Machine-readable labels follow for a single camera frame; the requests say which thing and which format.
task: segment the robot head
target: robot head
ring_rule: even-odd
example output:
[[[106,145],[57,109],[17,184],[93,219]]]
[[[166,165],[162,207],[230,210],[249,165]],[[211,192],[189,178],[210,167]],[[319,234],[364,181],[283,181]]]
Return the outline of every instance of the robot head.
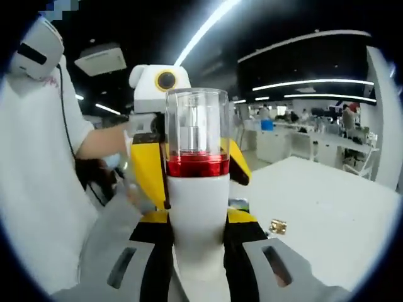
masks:
[[[137,65],[128,82],[135,89],[134,113],[165,113],[166,92],[191,87],[186,70],[172,65]]]

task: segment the transparent container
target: transparent container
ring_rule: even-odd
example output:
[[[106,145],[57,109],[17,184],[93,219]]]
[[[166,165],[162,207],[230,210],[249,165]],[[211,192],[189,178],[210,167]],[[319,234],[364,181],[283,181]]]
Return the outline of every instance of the transparent container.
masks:
[[[167,174],[212,177],[229,171],[229,101],[223,90],[167,92]]]

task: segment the white desk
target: white desk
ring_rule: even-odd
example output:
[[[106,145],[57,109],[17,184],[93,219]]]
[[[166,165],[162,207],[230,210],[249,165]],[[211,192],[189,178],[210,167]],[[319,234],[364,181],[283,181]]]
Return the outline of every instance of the white desk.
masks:
[[[311,137],[313,140],[322,140],[324,143],[328,143],[329,145],[337,145],[342,148],[348,148],[351,150],[356,150],[364,154],[370,153],[371,146],[368,145],[359,145],[348,138],[339,137],[334,134],[328,133],[316,133],[310,132],[305,133]]]
[[[305,257],[326,285],[354,290],[382,256],[399,217],[400,195],[375,182],[289,157],[254,171],[247,187],[231,184],[232,198],[247,198],[263,230],[286,221],[278,237]]]

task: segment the blue box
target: blue box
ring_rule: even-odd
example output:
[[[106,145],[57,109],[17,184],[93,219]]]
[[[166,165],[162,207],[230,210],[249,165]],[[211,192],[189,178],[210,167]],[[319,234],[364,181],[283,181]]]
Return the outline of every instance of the blue box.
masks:
[[[260,122],[262,131],[273,131],[274,130],[274,124],[273,121],[271,120],[261,120]]]

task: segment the black ceiling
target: black ceiling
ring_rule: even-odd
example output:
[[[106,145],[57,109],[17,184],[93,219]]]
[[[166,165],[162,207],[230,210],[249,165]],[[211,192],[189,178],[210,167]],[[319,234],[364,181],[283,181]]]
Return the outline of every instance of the black ceiling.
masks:
[[[140,6],[123,0],[104,3],[81,0],[77,11],[64,12],[63,20],[53,21],[53,24],[63,36],[67,67],[76,91],[85,97],[81,102],[83,113],[110,115],[94,107],[95,103],[127,113],[126,106],[133,101],[133,91],[128,86],[132,68],[137,64],[173,64],[221,2],[171,0],[157,4],[150,1]],[[344,0],[242,0],[203,37],[183,66],[193,86],[222,88],[231,96],[241,98],[253,98],[252,87],[282,81],[366,80],[365,45],[368,43],[380,45],[386,57],[400,65],[396,55],[402,48],[385,37],[385,30],[399,24],[396,9]],[[380,20],[384,17],[389,20],[381,26]],[[305,40],[237,63],[239,58],[257,49],[313,33],[316,29],[363,30],[374,38],[330,36]],[[128,68],[88,77],[74,61],[85,48],[105,42],[117,42],[121,46]],[[322,84],[315,90],[317,93],[363,95],[362,86],[351,84]],[[290,91],[270,89],[270,93],[277,99]]]

